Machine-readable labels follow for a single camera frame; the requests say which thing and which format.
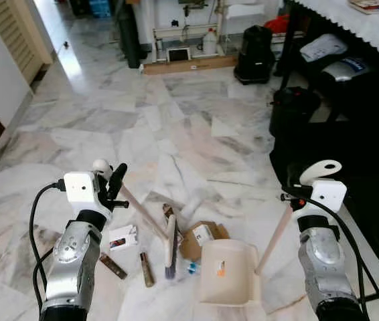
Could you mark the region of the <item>white framed tablet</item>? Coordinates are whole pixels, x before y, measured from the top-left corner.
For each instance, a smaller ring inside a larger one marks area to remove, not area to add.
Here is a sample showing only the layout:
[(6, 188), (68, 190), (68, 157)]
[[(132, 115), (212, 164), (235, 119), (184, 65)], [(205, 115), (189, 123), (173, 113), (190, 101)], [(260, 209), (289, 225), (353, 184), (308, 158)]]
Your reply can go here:
[(192, 58), (192, 50), (190, 47), (174, 47), (166, 50), (167, 62), (182, 62)]

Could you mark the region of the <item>black backpack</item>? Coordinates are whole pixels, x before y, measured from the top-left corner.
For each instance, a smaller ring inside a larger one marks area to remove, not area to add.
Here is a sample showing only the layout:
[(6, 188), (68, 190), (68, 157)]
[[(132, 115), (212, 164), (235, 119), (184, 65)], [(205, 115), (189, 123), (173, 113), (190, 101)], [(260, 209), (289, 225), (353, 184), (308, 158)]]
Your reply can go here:
[(242, 85), (269, 82), (276, 62), (271, 49), (272, 38), (272, 31), (262, 25), (252, 25), (242, 34), (242, 45), (234, 68), (234, 76)]

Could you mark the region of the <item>louvered wooden door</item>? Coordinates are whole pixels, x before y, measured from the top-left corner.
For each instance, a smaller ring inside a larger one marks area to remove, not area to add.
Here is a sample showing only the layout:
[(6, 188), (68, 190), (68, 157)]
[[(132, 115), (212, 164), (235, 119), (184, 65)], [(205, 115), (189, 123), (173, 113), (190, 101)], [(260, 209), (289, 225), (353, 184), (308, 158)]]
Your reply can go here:
[(36, 82), (55, 60), (35, 0), (0, 0), (0, 39), (28, 84)]

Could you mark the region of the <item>beige dustpan with long handle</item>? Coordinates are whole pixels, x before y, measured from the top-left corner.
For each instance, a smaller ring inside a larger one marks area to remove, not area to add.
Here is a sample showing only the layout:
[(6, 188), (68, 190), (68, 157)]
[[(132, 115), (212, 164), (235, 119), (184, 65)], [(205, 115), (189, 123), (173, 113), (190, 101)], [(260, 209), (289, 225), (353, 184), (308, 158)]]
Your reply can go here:
[(262, 303), (262, 271), (282, 239), (293, 210), (286, 208), (263, 251), (239, 239), (232, 239), (222, 224), (213, 232), (219, 238), (201, 246), (198, 302), (224, 308), (245, 308)]

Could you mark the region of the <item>long wooden plank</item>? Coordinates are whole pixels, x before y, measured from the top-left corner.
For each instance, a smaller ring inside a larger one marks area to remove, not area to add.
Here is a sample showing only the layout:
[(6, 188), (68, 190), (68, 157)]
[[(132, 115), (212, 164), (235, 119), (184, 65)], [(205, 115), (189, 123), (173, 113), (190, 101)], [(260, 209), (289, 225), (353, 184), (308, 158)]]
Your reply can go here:
[(141, 70), (146, 76), (160, 76), (160, 74), (229, 68), (236, 66), (236, 61), (238, 61), (236, 56), (213, 56), (212, 58), (196, 58), (178, 62), (151, 62), (143, 64)]

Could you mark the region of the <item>brown cardboard piece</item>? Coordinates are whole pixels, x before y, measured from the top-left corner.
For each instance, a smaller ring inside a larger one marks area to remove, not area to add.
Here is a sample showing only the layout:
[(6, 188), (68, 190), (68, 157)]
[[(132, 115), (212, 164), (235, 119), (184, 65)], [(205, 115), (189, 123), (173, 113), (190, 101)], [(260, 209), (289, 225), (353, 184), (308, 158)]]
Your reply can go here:
[(203, 247), (199, 247), (199, 245), (196, 244), (196, 241), (192, 235), (193, 227), (198, 226), (200, 223), (208, 224), (210, 229), (213, 230), (215, 239), (230, 239), (230, 234), (227, 231), (226, 227), (223, 226), (223, 224), (208, 221), (195, 223), (191, 227), (187, 227), (187, 229), (184, 229), (183, 232), (181, 232), (181, 243), (179, 245), (179, 250), (181, 256), (184, 259), (198, 262), (202, 257)]

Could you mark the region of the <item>colourful book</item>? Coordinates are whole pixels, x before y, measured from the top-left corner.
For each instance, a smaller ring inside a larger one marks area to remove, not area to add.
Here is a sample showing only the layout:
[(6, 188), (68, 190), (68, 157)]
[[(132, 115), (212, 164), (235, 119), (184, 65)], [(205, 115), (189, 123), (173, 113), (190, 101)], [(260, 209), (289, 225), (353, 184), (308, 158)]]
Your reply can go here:
[(361, 13), (379, 13), (379, 0), (348, 0), (348, 4)]

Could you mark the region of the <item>grey bag with blue label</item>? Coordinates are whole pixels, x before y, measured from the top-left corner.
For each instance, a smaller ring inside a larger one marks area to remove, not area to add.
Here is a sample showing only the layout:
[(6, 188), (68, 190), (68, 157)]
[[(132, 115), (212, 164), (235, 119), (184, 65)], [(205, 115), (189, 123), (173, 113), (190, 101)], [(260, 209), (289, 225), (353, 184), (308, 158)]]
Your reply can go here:
[(374, 72), (374, 67), (364, 58), (346, 56), (322, 68), (319, 80), (321, 82), (351, 82), (355, 78), (367, 76), (372, 72)]

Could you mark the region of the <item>small white printed carton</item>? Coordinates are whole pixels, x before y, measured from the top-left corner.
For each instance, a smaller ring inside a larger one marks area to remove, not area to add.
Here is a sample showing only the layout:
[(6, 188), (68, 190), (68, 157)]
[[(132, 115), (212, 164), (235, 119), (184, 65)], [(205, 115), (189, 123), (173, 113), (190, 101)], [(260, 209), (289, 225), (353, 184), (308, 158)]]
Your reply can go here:
[(111, 251), (137, 247), (139, 244), (137, 226), (129, 224), (108, 232), (108, 247)]

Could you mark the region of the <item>white metal rack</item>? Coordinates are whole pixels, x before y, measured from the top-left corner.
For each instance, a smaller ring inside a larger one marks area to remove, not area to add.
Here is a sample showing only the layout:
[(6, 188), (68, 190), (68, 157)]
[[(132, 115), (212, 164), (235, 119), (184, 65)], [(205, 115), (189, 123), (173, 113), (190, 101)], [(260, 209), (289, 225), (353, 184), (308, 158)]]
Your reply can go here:
[(235, 56), (244, 30), (279, 16), (285, 0), (139, 0), (133, 8), (141, 45), (149, 50), (146, 61), (164, 62), (173, 47), (205, 58), (203, 39), (210, 30), (218, 38), (216, 53)]

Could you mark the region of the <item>beige broom with wooden handle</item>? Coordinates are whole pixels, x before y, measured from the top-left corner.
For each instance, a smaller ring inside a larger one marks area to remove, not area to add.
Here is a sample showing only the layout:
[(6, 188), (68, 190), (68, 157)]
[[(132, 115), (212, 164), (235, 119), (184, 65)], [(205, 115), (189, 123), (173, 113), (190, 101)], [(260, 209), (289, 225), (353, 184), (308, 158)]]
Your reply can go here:
[[(104, 159), (96, 159), (92, 163), (92, 170), (95, 174), (99, 176), (98, 179), (102, 179), (103, 172), (114, 171), (112, 165)], [(143, 218), (143, 222), (149, 226), (150, 230), (155, 232), (160, 241), (163, 242), (164, 247), (164, 276), (168, 280), (173, 280), (177, 275), (177, 261), (179, 256), (179, 245), (181, 243), (181, 233), (179, 232), (179, 227), (177, 226), (177, 214), (171, 207), (171, 205), (164, 204), (164, 218), (165, 226), (159, 223), (158, 218), (155, 218), (150, 212), (144, 208), (144, 206), (138, 202), (135, 196), (129, 192), (128, 188), (123, 186), (121, 192), (119, 193), (119, 199), (122, 201), (128, 201), (129, 207), (133, 208), (138, 214)]]

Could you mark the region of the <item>table with white lace cloth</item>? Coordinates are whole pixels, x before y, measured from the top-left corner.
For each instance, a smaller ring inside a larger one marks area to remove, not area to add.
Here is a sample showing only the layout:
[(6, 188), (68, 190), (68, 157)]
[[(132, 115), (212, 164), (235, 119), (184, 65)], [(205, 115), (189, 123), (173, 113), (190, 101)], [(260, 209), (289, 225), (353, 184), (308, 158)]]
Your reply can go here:
[(329, 19), (379, 51), (379, 13), (362, 13), (349, 0), (292, 0)]

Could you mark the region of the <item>blue crate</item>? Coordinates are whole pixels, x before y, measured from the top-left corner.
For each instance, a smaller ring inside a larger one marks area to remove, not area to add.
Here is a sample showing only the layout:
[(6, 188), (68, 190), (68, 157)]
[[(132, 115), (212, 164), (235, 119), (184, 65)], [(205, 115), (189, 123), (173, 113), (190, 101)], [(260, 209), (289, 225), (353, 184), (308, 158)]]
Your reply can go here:
[(95, 18), (112, 17), (115, 0), (88, 0), (88, 4)]

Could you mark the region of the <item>white plastic bottle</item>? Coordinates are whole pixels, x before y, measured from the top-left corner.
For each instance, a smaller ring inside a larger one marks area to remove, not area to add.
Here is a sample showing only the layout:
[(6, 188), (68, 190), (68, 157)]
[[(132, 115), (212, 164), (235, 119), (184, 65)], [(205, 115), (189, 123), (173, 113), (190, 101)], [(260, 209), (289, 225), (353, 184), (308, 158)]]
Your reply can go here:
[(216, 30), (214, 28), (208, 28), (207, 33), (204, 35), (202, 40), (202, 52), (203, 55), (218, 55), (218, 40), (219, 37), (216, 34)]

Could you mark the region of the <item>round black bag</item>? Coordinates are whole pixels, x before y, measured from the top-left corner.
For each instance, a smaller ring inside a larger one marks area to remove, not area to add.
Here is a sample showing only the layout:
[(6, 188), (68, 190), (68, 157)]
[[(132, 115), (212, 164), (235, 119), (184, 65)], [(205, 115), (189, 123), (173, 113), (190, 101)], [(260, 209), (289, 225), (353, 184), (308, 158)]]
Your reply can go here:
[(278, 138), (307, 124), (321, 105), (321, 98), (308, 88), (284, 88), (273, 94), (269, 132)]

